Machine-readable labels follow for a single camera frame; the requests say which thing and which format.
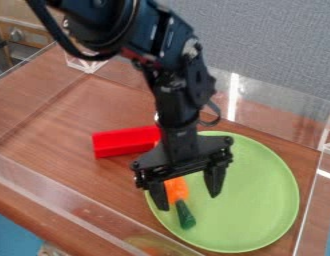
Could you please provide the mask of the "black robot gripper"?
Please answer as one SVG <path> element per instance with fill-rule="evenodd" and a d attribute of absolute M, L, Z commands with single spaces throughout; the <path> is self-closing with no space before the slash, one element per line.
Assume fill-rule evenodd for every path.
<path fill-rule="evenodd" d="M 149 195 L 158 210 L 168 211 L 169 203 L 164 182 L 172 178 L 201 171 L 209 196 L 214 198 L 222 188 L 225 170 L 232 163 L 229 136 L 204 136 L 197 132 L 197 125 L 212 127 L 220 117 L 201 121 L 198 117 L 188 122 L 166 123 L 157 118 L 160 129 L 158 144 L 132 163 L 136 186 L 149 190 Z"/>

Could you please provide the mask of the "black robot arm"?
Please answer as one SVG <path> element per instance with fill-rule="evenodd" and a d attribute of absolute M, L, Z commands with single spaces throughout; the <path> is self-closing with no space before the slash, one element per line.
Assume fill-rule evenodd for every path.
<path fill-rule="evenodd" d="M 132 163 L 136 186 L 158 209 L 169 209 L 164 182 L 201 171 L 212 197 L 232 162 L 228 136 L 197 134 L 200 110 L 214 103 L 216 79 L 190 25 L 154 0 L 25 0 L 53 39 L 74 57 L 128 58 L 145 77 L 156 103 L 161 140 Z"/>

